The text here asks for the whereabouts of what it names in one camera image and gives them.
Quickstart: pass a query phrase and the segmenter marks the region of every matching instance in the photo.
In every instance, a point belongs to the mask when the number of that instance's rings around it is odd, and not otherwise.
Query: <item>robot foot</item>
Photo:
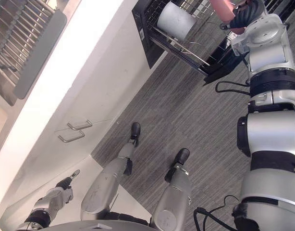
[[[134,122],[132,124],[132,134],[130,139],[134,140],[134,147],[137,147],[139,144],[139,136],[140,136],[141,127],[138,122]]]
[[[172,176],[176,170],[175,164],[179,163],[179,164],[183,165],[186,162],[186,160],[188,159],[189,155],[190,155],[190,151],[187,148],[182,148],[178,152],[178,154],[175,156],[173,163],[171,164],[170,169],[168,170],[168,172],[165,176],[166,182],[168,182],[168,183],[171,182]]]

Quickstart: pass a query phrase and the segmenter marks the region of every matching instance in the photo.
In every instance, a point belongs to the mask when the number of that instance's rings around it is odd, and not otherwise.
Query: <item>drawer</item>
[[[21,198],[33,192],[46,182],[77,164],[94,150],[111,126],[111,120],[94,123],[92,127],[83,129],[85,136],[72,142],[64,143],[58,136],[69,140],[82,136],[79,131],[71,129],[56,131],[46,143],[42,154],[31,160],[23,172],[23,181],[13,196],[14,204]]]
[[[67,128],[68,122],[76,125],[87,119],[94,123],[116,118],[151,73],[130,12],[58,129]]]

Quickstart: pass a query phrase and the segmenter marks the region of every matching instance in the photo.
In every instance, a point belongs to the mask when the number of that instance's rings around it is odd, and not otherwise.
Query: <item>cabinet handle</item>
[[[87,119],[86,122],[88,124],[80,125],[80,126],[77,126],[77,127],[74,127],[70,123],[67,123],[66,125],[69,126],[69,128],[74,130],[74,131],[82,130],[82,129],[89,128],[89,127],[93,126],[93,124],[90,122],[90,120]]]
[[[79,133],[81,134],[80,136],[77,136],[77,137],[74,137],[74,138],[71,138],[69,140],[65,140],[61,135],[58,136],[58,138],[60,140],[62,140],[64,143],[69,143],[69,142],[72,142],[72,141],[75,141],[77,139],[80,139],[80,138],[83,138],[85,137],[86,135],[83,133],[83,131],[79,131]]]

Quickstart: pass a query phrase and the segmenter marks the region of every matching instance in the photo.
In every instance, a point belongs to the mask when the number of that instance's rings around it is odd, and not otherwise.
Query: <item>robotic arm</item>
[[[251,166],[233,212],[236,227],[295,231],[295,64],[286,27],[264,10],[231,45],[237,56],[249,52],[251,96],[237,123],[237,146]]]
[[[71,176],[61,180],[55,188],[48,190],[46,196],[40,198],[34,205],[28,218],[18,226],[17,231],[35,231],[47,228],[55,219],[58,211],[73,199],[72,180],[78,176],[76,170]]]

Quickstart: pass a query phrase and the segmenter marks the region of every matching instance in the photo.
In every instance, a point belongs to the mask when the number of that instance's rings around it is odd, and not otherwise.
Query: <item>white container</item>
[[[157,27],[183,41],[196,21],[193,16],[170,1],[158,18]]]

